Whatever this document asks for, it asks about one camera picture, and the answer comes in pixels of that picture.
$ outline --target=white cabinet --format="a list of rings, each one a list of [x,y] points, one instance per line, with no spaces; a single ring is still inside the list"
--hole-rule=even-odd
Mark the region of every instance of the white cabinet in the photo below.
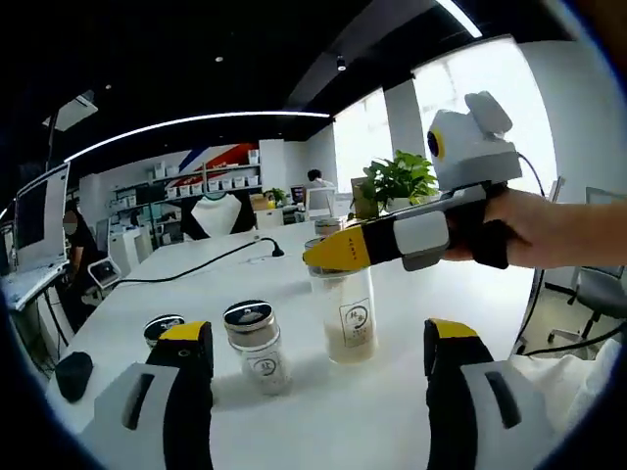
[[[257,217],[257,228],[260,230],[283,225],[283,210],[281,209],[255,211],[255,216]]]

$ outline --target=window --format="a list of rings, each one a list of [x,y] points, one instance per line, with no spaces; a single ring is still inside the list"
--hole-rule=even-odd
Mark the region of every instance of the window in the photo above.
[[[357,101],[335,117],[335,164],[339,193],[351,193],[351,178],[365,176],[374,159],[392,158],[392,140],[383,90]]]
[[[438,110],[468,113],[464,95],[489,91],[513,122],[505,139],[531,161],[549,192],[556,180],[549,118],[533,74],[513,39],[496,39],[455,52],[413,73],[425,142]],[[539,193],[533,173],[525,163],[521,165],[523,177],[509,186]]]

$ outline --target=human hand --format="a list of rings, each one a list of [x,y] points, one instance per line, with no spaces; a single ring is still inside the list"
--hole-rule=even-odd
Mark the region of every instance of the human hand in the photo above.
[[[531,193],[509,189],[488,202],[485,222],[501,220],[516,236],[507,242],[509,264],[551,268],[568,264],[574,247],[564,243],[563,207]],[[470,250],[457,246],[444,259],[472,259]]]

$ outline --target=black ceiling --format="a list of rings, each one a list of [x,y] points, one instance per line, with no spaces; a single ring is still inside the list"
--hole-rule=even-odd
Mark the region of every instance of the black ceiling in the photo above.
[[[484,37],[567,39],[540,2],[457,3]],[[4,57],[6,85],[0,88],[0,157],[5,168],[14,169],[4,172],[3,190],[15,193],[17,188],[10,186],[19,184],[18,165],[45,161],[48,136],[41,122],[87,89],[94,90],[99,111],[55,133],[54,161],[175,118],[282,109],[335,115],[378,86],[407,79],[417,65],[472,42],[434,5],[433,0],[177,0],[159,5],[109,0],[89,11],[65,4],[47,11],[37,7],[36,15],[23,6],[24,12],[5,17],[10,23],[1,28],[3,43],[13,45]],[[385,15],[382,8],[396,9],[389,10],[396,15]],[[408,16],[400,21],[399,12]],[[338,53],[347,56],[348,69],[325,69],[323,63],[333,65]],[[217,63],[217,56],[223,62]],[[310,85],[312,77],[317,88]],[[305,140],[328,123],[246,117],[182,124],[86,154],[76,159],[72,173],[102,171],[199,145]]]

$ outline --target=office chair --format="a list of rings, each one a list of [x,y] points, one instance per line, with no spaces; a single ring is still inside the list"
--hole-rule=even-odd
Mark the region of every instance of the office chair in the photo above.
[[[317,203],[315,206],[323,206],[326,203],[326,208],[311,209],[312,200]],[[322,218],[329,218],[335,216],[335,188],[312,188],[308,189],[305,194],[305,220],[319,220]]]
[[[609,204],[614,201],[624,201],[625,196],[610,193],[597,188],[586,188],[586,204]],[[601,315],[611,318],[627,319],[627,294],[625,293],[621,276],[624,266],[584,266],[577,273],[575,295],[568,300],[572,306],[575,301],[586,306],[593,313],[581,334],[566,330],[554,329],[549,333],[547,341],[551,343],[555,336],[575,343],[588,339],[590,330]]]
[[[121,278],[121,270],[111,258],[109,251],[110,222],[111,220],[106,218],[96,223],[96,248],[103,252],[105,257],[87,266],[87,272],[100,288],[101,294]]]

